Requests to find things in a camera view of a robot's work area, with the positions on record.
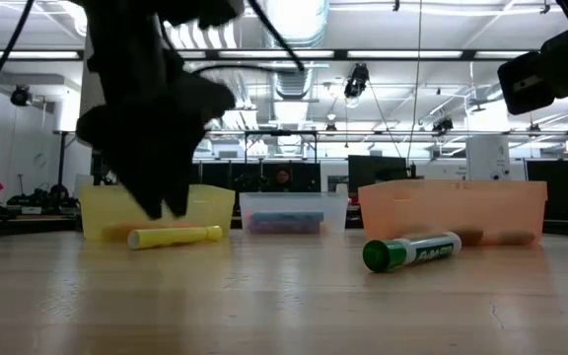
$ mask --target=blue object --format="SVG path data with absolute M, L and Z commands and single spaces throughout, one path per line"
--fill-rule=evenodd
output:
M 313 223 L 323 222 L 323 212 L 258 212 L 251 215 L 252 223 Z

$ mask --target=fluorescent light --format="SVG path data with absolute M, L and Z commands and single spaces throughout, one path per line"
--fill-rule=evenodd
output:
M 186 49 L 194 49 L 194 42 L 192 42 L 192 36 L 189 34 L 189 27 L 186 24 L 178 27 L 178 37 Z
M 333 50 L 295 50 L 300 58 L 331 58 Z M 223 50 L 219 52 L 222 58 L 288 58 L 285 50 Z
M 194 39 L 197 48 L 207 48 L 203 31 L 198 26 L 194 26 L 192 28 L 192 38 Z
M 223 38 L 228 48 L 237 48 L 236 36 L 234 35 L 234 23 L 229 23 L 223 30 Z
M 80 59 L 77 51 L 13 51 L 10 53 L 10 59 L 41 59 L 41 60 L 58 60 L 58 59 Z
M 220 130 L 220 131 L 209 131 L 207 132 L 209 135 L 243 135 L 245 134 L 244 131 L 241 130 Z
M 170 41 L 175 45 L 175 48 L 183 48 L 183 42 L 178 35 L 178 30 L 170 27 Z
M 216 49 L 220 49 L 223 47 L 223 43 L 221 42 L 220 34 L 217 30 L 213 28 L 209 29 L 207 32 L 207 36 L 209 37 L 209 41 L 212 43 L 212 46 Z
M 202 59 L 205 58 L 205 52 L 200 50 L 180 50 L 180 56 L 185 59 Z
M 349 58 L 418 58 L 417 50 L 348 50 Z M 422 50 L 420 58 L 459 58 L 460 50 Z
M 261 68 L 283 68 L 283 69 L 297 69 L 295 63 L 260 63 L 257 66 Z M 328 69 L 330 67 L 327 63 L 304 63 L 306 69 Z
M 514 15 L 526 15 L 526 14 L 538 14 L 542 11 L 542 7 L 532 6 L 526 9 L 512 9 L 512 6 L 506 6 L 501 10 L 453 10 L 442 6 L 437 6 L 432 4 L 426 4 L 426 7 L 422 8 L 422 14 L 434 15 L 434 16 L 462 16 L 462 17 L 494 17 L 494 16 L 514 16 Z M 344 12 L 379 12 L 379 11 L 393 11 L 393 2 L 391 3 L 332 3 L 330 4 L 330 12 L 333 11 L 344 11 Z M 403 4 L 400 7 L 400 11 L 409 13 L 420 13 L 420 7 L 418 4 Z M 551 5 L 551 11 L 549 13 L 561 13 L 562 9 L 559 6 Z M 245 11 L 246 16 L 255 17 L 255 14 L 247 9 Z
M 318 131 L 320 135 L 352 135 L 352 136 L 361 136 L 361 135 L 372 135 L 374 131 L 345 131 L 345 130 L 337 130 L 337 131 Z
M 478 51 L 475 54 L 475 58 L 479 59 L 514 59 L 523 54 L 527 54 L 526 51 L 513 50 L 513 51 Z

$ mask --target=wooden table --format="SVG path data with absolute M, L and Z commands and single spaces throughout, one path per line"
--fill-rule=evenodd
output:
M 391 274 L 363 243 L 0 238 L 0 354 L 568 354 L 568 238 Z

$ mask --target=wall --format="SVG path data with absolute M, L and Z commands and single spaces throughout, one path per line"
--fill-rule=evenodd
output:
M 80 115 L 80 94 L 72 92 L 63 98 L 63 102 L 56 105 L 56 127 L 65 132 L 74 132 L 76 122 Z M 59 152 L 60 141 L 54 148 Z M 67 137 L 67 148 L 65 150 L 65 161 L 63 164 L 63 185 L 67 187 L 70 194 L 76 190 L 76 176 L 88 175 L 91 172 L 91 147 L 80 143 L 72 133 Z
M 5 187 L 0 201 L 21 193 L 18 174 L 23 175 L 25 193 L 56 183 L 54 127 L 53 114 L 46 113 L 43 119 L 41 109 L 13 106 L 10 97 L 0 93 L 0 182 Z

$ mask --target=camera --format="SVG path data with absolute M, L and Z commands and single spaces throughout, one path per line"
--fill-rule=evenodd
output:
M 568 0 L 556 0 L 568 19 Z M 568 31 L 503 64 L 498 71 L 508 111 L 522 114 L 568 98 Z
M 16 107 L 28 107 L 32 104 L 33 96 L 30 94 L 30 87 L 18 85 L 17 89 L 10 96 L 10 102 Z

